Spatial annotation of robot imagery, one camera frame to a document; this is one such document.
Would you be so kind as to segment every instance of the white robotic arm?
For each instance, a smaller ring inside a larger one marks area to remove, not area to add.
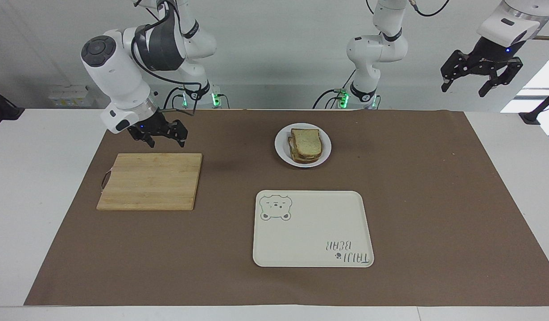
[[[347,88],[348,106],[370,108],[381,76],[374,63],[400,61],[407,55],[401,28],[405,7],[407,0],[379,0],[373,21],[380,34],[356,37],[348,43],[347,56],[356,67],[354,81]]]
[[[217,43],[191,17],[186,0],[144,0],[139,4],[156,7],[159,21],[92,38],[84,45],[81,59],[93,81],[111,98],[101,115],[111,132],[127,129],[135,140],[151,147],[152,136],[166,136],[183,146],[186,128],[179,120],[165,120],[138,67],[160,79],[153,71],[177,71],[182,81],[172,82],[182,85],[187,93],[185,104],[213,106],[215,88],[203,66],[192,59],[212,55]]]
[[[503,0],[478,28],[481,38],[472,52],[456,50],[441,67],[443,92],[454,80],[469,74],[490,77],[479,90],[480,97],[498,85],[508,85],[523,66],[515,54],[548,21],[549,0]]]

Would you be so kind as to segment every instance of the white table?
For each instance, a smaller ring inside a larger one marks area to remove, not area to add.
[[[99,113],[0,125],[0,320],[549,320],[549,307],[22,307],[104,134]],[[515,114],[466,115],[549,259],[549,138]]]

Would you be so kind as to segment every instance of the bear drawing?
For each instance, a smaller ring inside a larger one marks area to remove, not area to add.
[[[260,203],[260,218],[268,221],[270,218],[281,218],[283,221],[288,221],[291,217],[290,206],[292,200],[289,197],[281,197],[280,195],[272,195],[270,197],[262,197]]]

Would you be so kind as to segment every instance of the stack of bread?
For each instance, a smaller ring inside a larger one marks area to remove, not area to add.
[[[320,156],[322,156],[322,141],[318,129],[292,128],[290,133],[288,144],[294,162],[310,164],[320,159]]]

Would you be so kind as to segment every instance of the gray wall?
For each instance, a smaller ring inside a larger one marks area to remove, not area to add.
[[[432,12],[442,3],[421,0],[419,8]],[[484,79],[459,79],[443,94],[439,74],[454,49],[472,49],[476,28],[498,4],[453,0],[433,18],[409,8],[407,58],[380,65],[382,108],[499,112],[549,59],[549,42],[525,45],[519,52],[525,66],[515,81],[484,99],[477,94]],[[363,0],[192,0],[191,8],[219,43],[215,56],[201,61],[237,108],[310,108],[319,93],[341,86],[351,73],[348,40],[377,33]],[[25,107],[50,107],[50,86],[92,84],[79,58],[83,43],[152,21],[130,0],[0,0],[0,92]],[[170,88],[145,79],[156,90]]]

